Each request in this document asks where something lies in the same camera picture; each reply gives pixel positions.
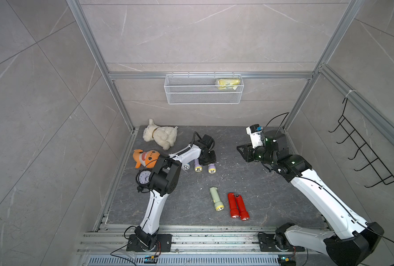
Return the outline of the purple flashlight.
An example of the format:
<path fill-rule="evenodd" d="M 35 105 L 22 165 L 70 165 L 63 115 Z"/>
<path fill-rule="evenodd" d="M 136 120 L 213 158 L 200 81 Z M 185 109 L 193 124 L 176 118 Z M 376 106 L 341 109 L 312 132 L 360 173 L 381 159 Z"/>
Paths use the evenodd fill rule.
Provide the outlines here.
<path fill-rule="evenodd" d="M 209 174 L 215 174 L 216 173 L 216 166 L 215 166 L 215 164 L 209 164 L 208 172 L 209 172 Z"/>
<path fill-rule="evenodd" d="M 194 170 L 195 170 L 195 172 L 202 171 L 202 166 L 200 165 L 198 158 L 194 160 Z"/>

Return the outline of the green flashlight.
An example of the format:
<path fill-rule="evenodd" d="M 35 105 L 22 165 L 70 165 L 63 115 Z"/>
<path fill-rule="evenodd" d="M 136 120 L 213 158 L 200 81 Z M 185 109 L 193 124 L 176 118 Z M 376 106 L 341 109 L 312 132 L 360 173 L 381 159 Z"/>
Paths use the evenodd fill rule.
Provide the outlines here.
<path fill-rule="evenodd" d="M 215 210 L 222 211 L 225 206 L 220 199 L 217 187 L 210 187 L 210 194 L 214 203 Z"/>

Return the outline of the blue flashlight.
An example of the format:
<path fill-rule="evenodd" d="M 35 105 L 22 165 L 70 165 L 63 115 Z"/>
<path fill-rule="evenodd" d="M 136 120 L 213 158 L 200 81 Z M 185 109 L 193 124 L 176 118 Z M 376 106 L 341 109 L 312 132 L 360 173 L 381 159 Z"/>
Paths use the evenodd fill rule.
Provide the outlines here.
<path fill-rule="evenodd" d="M 190 169 L 190 164 L 183 164 L 181 168 L 183 170 L 189 170 Z"/>

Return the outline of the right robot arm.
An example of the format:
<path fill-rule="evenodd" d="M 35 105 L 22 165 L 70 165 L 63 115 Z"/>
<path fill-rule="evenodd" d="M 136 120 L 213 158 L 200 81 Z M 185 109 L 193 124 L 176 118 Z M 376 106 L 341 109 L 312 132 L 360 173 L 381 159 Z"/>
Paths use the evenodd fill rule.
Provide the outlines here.
<path fill-rule="evenodd" d="M 316 207 L 331 229 L 321 231 L 286 223 L 276 229 L 274 242 L 281 251 L 304 247 L 325 254 L 338 266 L 357 266 L 372 254 L 383 228 L 368 223 L 323 182 L 301 155 L 291 154 L 284 134 L 264 131 L 258 124 L 246 128 L 251 143 L 237 150 L 246 162 L 260 162 L 284 177 Z"/>

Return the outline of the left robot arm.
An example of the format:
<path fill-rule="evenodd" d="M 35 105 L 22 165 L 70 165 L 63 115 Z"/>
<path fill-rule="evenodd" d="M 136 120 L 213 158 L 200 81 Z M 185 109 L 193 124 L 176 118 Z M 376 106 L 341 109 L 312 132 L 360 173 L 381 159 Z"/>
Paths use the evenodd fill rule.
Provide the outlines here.
<path fill-rule="evenodd" d="M 149 192 L 149 202 L 144 218 L 134 233 L 136 239 L 146 249 L 153 249 L 158 243 L 160 217 L 168 196 L 175 190 L 181 170 L 188 170 L 189 163 L 196 166 L 209 166 L 209 173 L 214 174 L 216 168 L 215 141 L 209 135 L 201 137 L 194 132 L 191 143 L 177 153 L 159 155 L 154 158 L 147 154 L 148 162 L 136 176 L 137 190 L 141 193 Z"/>

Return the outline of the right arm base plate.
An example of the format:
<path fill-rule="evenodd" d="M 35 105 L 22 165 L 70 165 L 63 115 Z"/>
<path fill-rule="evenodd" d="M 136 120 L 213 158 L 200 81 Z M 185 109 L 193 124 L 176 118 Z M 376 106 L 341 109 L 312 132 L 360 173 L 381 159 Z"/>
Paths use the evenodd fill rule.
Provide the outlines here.
<path fill-rule="evenodd" d="M 305 248 L 292 246 L 283 236 L 275 233 L 259 232 L 257 234 L 261 252 L 304 252 Z"/>

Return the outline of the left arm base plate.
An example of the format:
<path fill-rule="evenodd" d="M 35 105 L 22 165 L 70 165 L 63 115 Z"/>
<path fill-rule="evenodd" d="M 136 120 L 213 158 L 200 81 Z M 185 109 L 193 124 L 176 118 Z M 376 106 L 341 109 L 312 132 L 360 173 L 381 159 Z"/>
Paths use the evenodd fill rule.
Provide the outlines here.
<path fill-rule="evenodd" d="M 170 252 L 172 245 L 171 234 L 158 234 L 156 236 L 146 236 L 139 238 L 137 235 L 130 235 L 126 250 L 134 252 Z"/>

